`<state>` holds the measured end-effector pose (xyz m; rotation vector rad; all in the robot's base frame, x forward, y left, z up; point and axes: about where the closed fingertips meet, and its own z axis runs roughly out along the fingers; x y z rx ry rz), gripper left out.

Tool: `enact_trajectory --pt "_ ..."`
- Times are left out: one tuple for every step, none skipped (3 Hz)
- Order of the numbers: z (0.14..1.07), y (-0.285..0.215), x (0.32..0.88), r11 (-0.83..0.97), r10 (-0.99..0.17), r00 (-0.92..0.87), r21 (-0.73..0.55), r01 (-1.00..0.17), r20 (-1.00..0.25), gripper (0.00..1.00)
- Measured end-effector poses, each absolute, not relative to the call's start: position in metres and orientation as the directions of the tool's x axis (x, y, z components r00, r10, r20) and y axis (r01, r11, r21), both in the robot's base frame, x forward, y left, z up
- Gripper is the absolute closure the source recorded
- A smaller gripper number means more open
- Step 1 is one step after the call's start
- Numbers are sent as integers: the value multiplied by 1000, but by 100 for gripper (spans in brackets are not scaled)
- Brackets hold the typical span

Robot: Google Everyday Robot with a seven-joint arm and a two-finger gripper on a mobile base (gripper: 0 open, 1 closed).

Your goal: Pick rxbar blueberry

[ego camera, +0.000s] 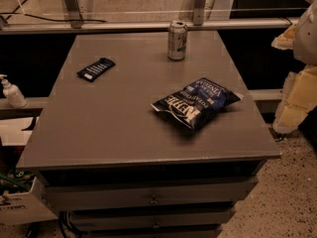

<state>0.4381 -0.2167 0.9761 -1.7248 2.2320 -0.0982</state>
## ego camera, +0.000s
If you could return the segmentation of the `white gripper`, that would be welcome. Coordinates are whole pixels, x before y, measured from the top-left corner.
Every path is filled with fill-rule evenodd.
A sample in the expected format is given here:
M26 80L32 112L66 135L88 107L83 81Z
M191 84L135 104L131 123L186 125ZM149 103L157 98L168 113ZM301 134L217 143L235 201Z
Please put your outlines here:
M271 46L292 50L294 57L307 65L299 73L290 72L282 89L272 128L279 134L296 130L317 106L317 0L298 20L274 38Z

